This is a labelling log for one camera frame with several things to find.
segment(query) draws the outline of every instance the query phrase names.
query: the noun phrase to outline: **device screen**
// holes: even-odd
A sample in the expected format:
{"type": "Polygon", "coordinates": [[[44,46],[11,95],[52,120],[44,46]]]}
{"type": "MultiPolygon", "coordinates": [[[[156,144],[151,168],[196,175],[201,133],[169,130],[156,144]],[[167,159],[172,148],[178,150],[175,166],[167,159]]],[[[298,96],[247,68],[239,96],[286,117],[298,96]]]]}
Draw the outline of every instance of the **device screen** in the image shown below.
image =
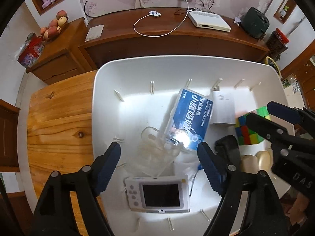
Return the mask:
{"type": "Polygon", "coordinates": [[[142,185],[147,207],[180,207],[178,184],[142,185]]]}

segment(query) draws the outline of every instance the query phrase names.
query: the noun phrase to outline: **white paper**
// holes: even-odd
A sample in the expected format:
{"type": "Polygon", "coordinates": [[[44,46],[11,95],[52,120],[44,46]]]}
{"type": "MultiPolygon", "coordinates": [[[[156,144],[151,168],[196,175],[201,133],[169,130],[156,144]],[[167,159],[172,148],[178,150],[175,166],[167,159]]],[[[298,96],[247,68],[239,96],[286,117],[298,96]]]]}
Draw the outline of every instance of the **white paper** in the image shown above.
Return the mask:
{"type": "Polygon", "coordinates": [[[85,42],[99,38],[102,34],[103,28],[104,28],[104,25],[91,27],[89,29],[88,34],[86,35],[85,42]]]}

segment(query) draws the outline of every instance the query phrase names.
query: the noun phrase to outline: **rubik's cube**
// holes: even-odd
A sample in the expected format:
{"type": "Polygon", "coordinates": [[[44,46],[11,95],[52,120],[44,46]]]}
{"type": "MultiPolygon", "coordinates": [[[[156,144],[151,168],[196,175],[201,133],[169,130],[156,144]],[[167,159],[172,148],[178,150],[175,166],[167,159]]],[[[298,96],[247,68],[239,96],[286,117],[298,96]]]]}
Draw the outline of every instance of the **rubik's cube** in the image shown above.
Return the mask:
{"type": "MultiPolygon", "coordinates": [[[[271,120],[266,106],[260,107],[251,112],[258,114],[261,117],[265,117],[268,120],[271,120]]],[[[258,135],[256,132],[250,130],[245,124],[246,116],[251,112],[248,112],[247,114],[236,118],[235,131],[239,145],[259,144],[261,141],[264,140],[263,137],[258,135]]]]}

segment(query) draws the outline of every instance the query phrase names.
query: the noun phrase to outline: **wooden tabletop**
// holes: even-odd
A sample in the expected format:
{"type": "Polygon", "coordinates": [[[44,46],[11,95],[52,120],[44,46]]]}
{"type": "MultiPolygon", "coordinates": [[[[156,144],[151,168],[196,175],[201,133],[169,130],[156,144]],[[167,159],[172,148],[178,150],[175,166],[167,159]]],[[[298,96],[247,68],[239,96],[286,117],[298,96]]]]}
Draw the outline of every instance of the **wooden tabletop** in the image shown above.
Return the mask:
{"type": "MultiPolygon", "coordinates": [[[[133,30],[133,24],[138,19],[142,18],[145,15],[148,15],[148,12],[152,10],[160,12],[162,14],[161,17],[146,17],[145,19],[141,20],[136,25],[136,29],[138,32],[147,35],[165,34],[178,26],[185,17],[185,14],[174,14],[176,11],[178,11],[178,8],[169,7],[145,8],[114,12],[90,21],[88,28],[98,25],[104,25],[102,35],[100,38],[83,43],[80,47],[86,48],[104,42],[138,37],[139,35],[133,30]]],[[[187,18],[182,23],[182,25],[171,34],[218,38],[237,42],[240,44],[245,44],[266,52],[269,51],[264,42],[250,37],[241,27],[238,27],[236,24],[234,24],[233,19],[228,17],[223,17],[223,19],[232,28],[229,33],[213,29],[197,28],[193,25],[191,20],[187,18]]]]}
{"type": "MultiPolygon", "coordinates": [[[[92,71],[54,83],[31,97],[27,153],[38,198],[52,171],[76,172],[94,160],[91,116],[95,74],[92,71]]],[[[75,193],[71,193],[71,201],[80,234],[87,236],[75,193]]]]}

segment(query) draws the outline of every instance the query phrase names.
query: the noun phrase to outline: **white device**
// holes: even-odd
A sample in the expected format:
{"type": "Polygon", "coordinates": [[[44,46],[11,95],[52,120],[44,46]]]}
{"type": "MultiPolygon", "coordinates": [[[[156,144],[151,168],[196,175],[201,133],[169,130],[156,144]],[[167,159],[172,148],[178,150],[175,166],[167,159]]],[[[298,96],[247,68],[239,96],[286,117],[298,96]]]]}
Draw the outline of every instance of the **white device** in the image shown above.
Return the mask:
{"type": "Polygon", "coordinates": [[[149,11],[149,14],[151,14],[151,15],[154,16],[154,17],[159,17],[159,16],[162,15],[161,13],[159,13],[159,12],[157,12],[157,11],[149,11]]]}
{"type": "Polygon", "coordinates": [[[203,11],[190,11],[188,17],[195,27],[215,29],[225,32],[231,31],[231,27],[218,14],[203,11]]]}
{"type": "Polygon", "coordinates": [[[187,176],[128,177],[125,179],[132,211],[182,213],[190,211],[187,176]]]}

